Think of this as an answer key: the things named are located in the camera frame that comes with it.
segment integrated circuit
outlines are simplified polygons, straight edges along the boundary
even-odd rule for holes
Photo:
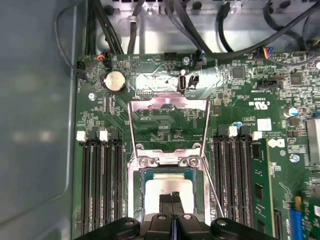
[[[302,85],[302,74],[301,73],[291,73],[290,74],[290,83],[292,86]]]
[[[244,79],[245,69],[243,67],[233,67],[232,68],[232,78],[233,79]]]

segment green circuit board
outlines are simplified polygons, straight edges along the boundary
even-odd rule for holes
[[[81,61],[88,66],[95,58],[85,56]],[[275,53],[274,58],[295,63],[307,56],[303,52]],[[219,183],[221,180],[217,178],[219,174],[224,178],[229,174],[226,166],[223,166],[226,173],[217,172],[222,159],[229,162],[230,168],[237,166],[234,174],[243,178],[243,195],[250,195],[252,201],[250,210],[243,209],[242,216],[246,216],[243,218],[247,221],[241,221],[274,237],[279,237],[276,229],[281,227],[281,239],[290,239],[289,209],[295,204],[295,196],[306,194],[314,168],[309,163],[305,120],[313,118],[320,107],[317,62],[320,59],[286,67],[253,54],[231,60],[205,57],[199,60],[194,53],[111,55],[107,66],[99,62],[77,82],[76,132],[85,131],[92,142],[75,143],[72,239],[128,215],[128,163],[133,154],[128,103],[150,100],[161,92],[176,92],[181,74],[186,76],[187,84],[191,76],[199,77],[197,85],[187,87],[184,96],[188,100],[207,100],[210,105],[204,142],[214,184],[226,184]],[[119,94],[111,94],[101,83],[112,71],[121,72],[126,80],[126,89]],[[298,117],[288,117],[292,107],[298,110]],[[136,144],[166,153],[191,149],[203,142],[206,116],[205,110],[176,109],[172,104],[165,104],[161,109],[135,111],[132,119]],[[247,131],[246,138],[237,137],[234,143],[228,129],[239,124]],[[116,142],[105,146],[96,140],[102,130],[115,134]],[[262,138],[253,140],[252,134],[259,133]],[[222,152],[216,147],[219,144]],[[292,160],[293,155],[299,157],[298,162]],[[249,180],[248,176],[237,175],[240,174],[238,166],[245,168]],[[193,184],[203,184],[205,173],[195,173],[190,168],[181,171],[195,180]],[[239,184],[237,177],[234,179],[235,184]],[[130,217],[139,220],[144,215],[143,188],[138,172],[133,190],[134,215]],[[223,193],[224,187],[218,188]],[[237,191],[227,197],[229,201],[224,199],[226,203],[237,198],[240,190]],[[201,186],[194,194],[197,194],[195,213],[204,218]],[[241,210],[237,207],[225,206],[228,217],[238,216],[238,211]],[[280,212],[281,218],[275,218],[275,212]],[[218,217],[213,195],[209,215],[211,220]]]

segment metal surface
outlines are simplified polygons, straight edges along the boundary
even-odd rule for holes
[[[115,14],[110,16],[115,30],[121,35],[122,47],[127,52],[130,34],[130,22],[127,20],[133,12],[136,5],[135,2],[120,2],[111,0],[102,0],[103,5],[112,5],[115,8]],[[205,40],[206,44],[214,52],[225,52],[216,31],[216,14],[224,1],[203,0],[201,10],[192,10],[192,4],[196,0],[191,0],[187,5],[187,12]],[[274,13],[272,17],[277,23],[285,25],[293,18],[298,16],[304,10],[309,8],[313,2],[291,1],[291,5],[287,9],[280,9],[281,0],[274,0]],[[273,33],[263,18],[263,7],[267,1],[232,1],[231,10],[228,17],[224,20],[225,37],[234,50],[240,50],[256,44]],[[314,14],[311,18],[309,36],[317,37],[320,31],[320,25],[317,24],[320,15]],[[303,23],[301,22],[293,28],[298,33],[302,33]],[[97,36],[101,34],[101,28],[97,29]],[[295,40],[288,36],[282,36],[271,44],[274,51],[291,52],[298,51],[299,47]],[[135,43],[134,53],[151,54],[163,52],[182,52],[188,53],[195,51],[196,48],[192,42],[187,39],[175,26],[171,23],[165,14],[165,6],[163,2],[145,2],[140,16],[138,17],[137,39]]]
[[[320,118],[309,119],[306,121],[308,133],[310,162],[320,163]]]
[[[2,240],[70,239],[75,82],[52,31],[54,14],[68,4],[16,0],[1,5]],[[81,50],[84,8],[61,18],[60,36],[71,59]]]

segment ram slot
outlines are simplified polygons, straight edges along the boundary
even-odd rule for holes
[[[224,142],[225,145],[225,158],[226,158],[226,174],[227,174],[227,192],[228,192],[228,211],[229,218],[236,221],[236,195],[235,195],[235,162],[234,162],[234,151],[233,143],[229,139]]]
[[[122,140],[113,145],[114,159],[114,220],[123,217],[123,160],[122,160]]]
[[[102,144],[103,159],[103,217],[104,225],[111,222],[112,212],[112,146]]]
[[[246,192],[245,192],[245,173],[243,172],[243,166],[242,166],[242,154],[241,154],[241,143],[239,137],[236,137],[235,145],[235,162],[236,165],[236,196],[237,196],[237,214],[238,214],[238,220],[237,222],[240,224],[245,224],[247,222],[247,217],[244,215],[244,204],[245,204],[245,198],[246,198]]]
[[[240,167],[241,167],[241,190],[244,223],[248,227],[253,227],[253,200],[252,200],[252,180],[251,180],[251,137],[240,138]]]
[[[225,201],[224,201],[224,167],[221,161],[221,148],[218,139],[214,137],[213,140],[213,172],[214,172],[214,186],[217,195],[217,201],[219,201],[222,211],[225,211]]]
[[[91,146],[87,143],[82,145],[81,235],[89,232],[90,149]]]
[[[100,144],[93,143],[92,149],[92,174],[91,174],[91,191],[92,191],[92,230],[100,227],[100,177],[101,177],[101,154]]]

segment label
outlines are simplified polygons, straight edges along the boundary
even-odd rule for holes
[[[250,101],[249,106],[255,106],[257,110],[267,110],[270,105],[269,101]]]

